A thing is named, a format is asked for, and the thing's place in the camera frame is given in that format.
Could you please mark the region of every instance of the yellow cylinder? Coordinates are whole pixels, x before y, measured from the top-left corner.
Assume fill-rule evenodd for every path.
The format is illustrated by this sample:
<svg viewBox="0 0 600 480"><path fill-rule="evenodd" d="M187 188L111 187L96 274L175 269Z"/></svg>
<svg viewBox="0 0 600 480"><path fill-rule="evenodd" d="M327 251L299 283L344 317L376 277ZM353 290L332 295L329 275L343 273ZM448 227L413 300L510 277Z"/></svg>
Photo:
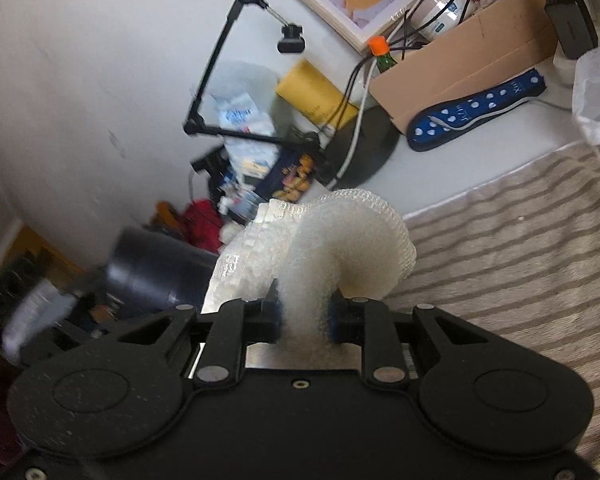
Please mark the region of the yellow cylinder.
<svg viewBox="0 0 600 480"><path fill-rule="evenodd" d="M276 93L316 126L323 126L342 100L342 92L306 59L298 62L282 78ZM341 112L342 108L329 126L343 127L358 114L358 109L346 103L342 120L337 124Z"/></svg>

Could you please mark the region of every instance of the striped blanket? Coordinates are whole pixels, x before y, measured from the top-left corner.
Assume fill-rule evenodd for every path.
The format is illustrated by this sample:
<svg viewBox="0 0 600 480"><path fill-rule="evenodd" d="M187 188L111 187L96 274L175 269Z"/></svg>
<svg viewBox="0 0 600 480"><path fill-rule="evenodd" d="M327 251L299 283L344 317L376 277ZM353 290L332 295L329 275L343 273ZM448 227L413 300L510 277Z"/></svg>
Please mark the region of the striped blanket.
<svg viewBox="0 0 600 480"><path fill-rule="evenodd" d="M574 368L595 411L578 452L600 470L600 160L586 145L407 220L413 273L386 298L432 303Z"/></svg>

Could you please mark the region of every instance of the brown cardboard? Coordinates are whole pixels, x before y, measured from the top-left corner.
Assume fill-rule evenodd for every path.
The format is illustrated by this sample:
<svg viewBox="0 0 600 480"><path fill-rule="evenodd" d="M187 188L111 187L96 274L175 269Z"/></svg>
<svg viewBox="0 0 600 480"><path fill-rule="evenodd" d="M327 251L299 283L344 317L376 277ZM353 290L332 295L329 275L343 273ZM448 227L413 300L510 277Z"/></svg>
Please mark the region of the brown cardboard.
<svg viewBox="0 0 600 480"><path fill-rule="evenodd" d="M555 52L557 36L544 4L496 1L373 79L371 95L403 132L424 108L524 72Z"/></svg>

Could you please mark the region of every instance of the power adapter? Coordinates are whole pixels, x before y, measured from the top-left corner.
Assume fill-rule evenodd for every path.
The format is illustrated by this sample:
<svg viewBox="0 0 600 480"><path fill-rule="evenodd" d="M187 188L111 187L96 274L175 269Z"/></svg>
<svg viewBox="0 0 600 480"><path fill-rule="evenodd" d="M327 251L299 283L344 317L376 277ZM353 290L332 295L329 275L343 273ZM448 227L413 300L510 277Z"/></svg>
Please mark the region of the power adapter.
<svg viewBox="0 0 600 480"><path fill-rule="evenodd" d="M544 10L568 59L578 59L598 46L596 27L584 0L547 0Z"/></svg>

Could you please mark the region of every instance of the orange bottle cap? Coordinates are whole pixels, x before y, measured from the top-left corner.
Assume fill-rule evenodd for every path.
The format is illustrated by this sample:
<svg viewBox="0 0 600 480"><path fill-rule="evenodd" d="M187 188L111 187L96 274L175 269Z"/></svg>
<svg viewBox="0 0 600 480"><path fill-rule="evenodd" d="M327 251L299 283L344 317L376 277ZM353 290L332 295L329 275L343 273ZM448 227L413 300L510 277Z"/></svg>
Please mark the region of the orange bottle cap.
<svg viewBox="0 0 600 480"><path fill-rule="evenodd" d="M389 52L389 44L384 36L372 36L366 42L374 56L384 56Z"/></svg>

